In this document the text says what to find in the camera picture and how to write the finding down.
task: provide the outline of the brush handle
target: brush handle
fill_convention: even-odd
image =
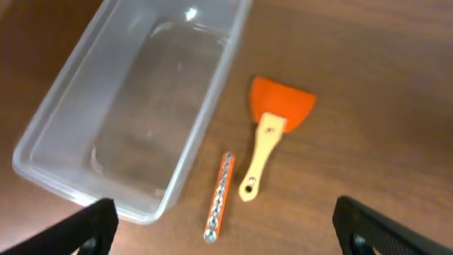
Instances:
[[[285,131],[286,118],[264,113],[256,129],[255,149],[246,177],[239,186],[239,195],[244,202],[256,197],[266,161]]]

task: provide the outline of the tabletop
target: tabletop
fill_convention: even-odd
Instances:
[[[13,149],[101,0],[0,4],[0,250],[81,207],[14,173]],[[453,2],[255,0],[177,205],[121,221],[111,254],[341,254],[336,199],[356,198],[453,249]],[[251,160],[253,76],[318,96],[265,168],[260,194],[230,192],[215,244],[202,233],[221,155]]]

